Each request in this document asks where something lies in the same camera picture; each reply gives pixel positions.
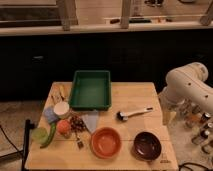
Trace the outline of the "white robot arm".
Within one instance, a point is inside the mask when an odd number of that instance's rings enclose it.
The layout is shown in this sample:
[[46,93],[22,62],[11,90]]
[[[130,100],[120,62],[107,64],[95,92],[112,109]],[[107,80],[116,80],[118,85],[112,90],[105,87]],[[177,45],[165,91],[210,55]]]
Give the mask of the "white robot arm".
[[158,94],[164,125],[169,123],[171,114],[186,100],[213,114],[213,87],[205,83],[207,78],[208,69],[200,62],[177,67],[167,73],[166,86]]

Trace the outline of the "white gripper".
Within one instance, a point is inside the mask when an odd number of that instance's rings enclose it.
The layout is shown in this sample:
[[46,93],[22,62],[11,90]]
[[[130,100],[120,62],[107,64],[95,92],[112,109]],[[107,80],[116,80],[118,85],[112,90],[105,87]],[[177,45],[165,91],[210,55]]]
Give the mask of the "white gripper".
[[176,115],[176,104],[168,99],[163,93],[159,94],[159,102],[163,114],[163,124],[168,125]]

